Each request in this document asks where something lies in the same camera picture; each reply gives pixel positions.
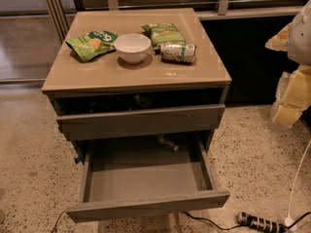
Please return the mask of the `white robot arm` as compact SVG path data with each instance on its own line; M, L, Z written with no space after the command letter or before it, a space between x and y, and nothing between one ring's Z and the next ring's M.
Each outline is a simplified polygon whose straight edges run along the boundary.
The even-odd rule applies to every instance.
M298 64L291 74L282 74L271 109L273 123L292 127L311 106L311 0L265 47L285 51L288 59Z

